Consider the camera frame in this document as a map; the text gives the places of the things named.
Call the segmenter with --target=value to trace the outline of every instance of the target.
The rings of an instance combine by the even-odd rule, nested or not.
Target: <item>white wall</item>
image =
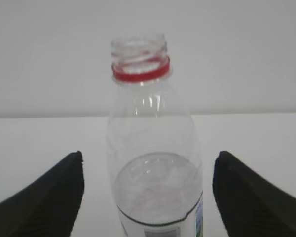
[[[296,111],[296,0],[0,0],[0,118],[106,113],[110,40],[144,32],[195,113]]]

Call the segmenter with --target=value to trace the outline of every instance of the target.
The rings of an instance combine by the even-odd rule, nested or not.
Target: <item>bottle opening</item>
[[[123,82],[144,82],[170,70],[164,35],[120,38],[111,43],[113,75]]]

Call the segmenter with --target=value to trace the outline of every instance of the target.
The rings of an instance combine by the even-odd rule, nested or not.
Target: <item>white table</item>
[[[226,237],[212,193],[214,161],[228,150],[296,197],[296,114],[194,116],[204,170],[204,236]],[[109,186],[107,118],[0,119],[0,201],[70,152],[84,155],[85,193],[73,237],[123,236]]]

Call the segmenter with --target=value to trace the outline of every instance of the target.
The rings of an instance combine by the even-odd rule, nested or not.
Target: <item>bottle label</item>
[[[196,210],[196,237],[203,237],[203,196]]]
[[[118,212],[126,237],[203,237],[202,196],[186,219],[170,225],[144,225]]]

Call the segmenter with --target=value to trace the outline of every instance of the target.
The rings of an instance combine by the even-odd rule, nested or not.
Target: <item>white background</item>
[[[204,172],[204,237],[227,237],[212,192],[221,150],[296,197],[296,114],[194,116]],[[69,152],[84,156],[85,192],[72,237],[122,237],[106,169],[106,117],[0,119],[0,201]]]
[[[0,0],[0,118],[106,114],[110,41],[146,32],[194,113],[296,112],[296,0]]]
[[[296,0],[0,0],[0,118],[106,115],[110,41],[146,32],[165,33],[173,83],[193,113],[296,112]],[[220,150],[296,197],[296,114],[194,119],[204,236],[227,236],[211,191]],[[0,201],[81,150],[86,190],[73,236],[122,236],[105,130],[105,117],[0,119]]]

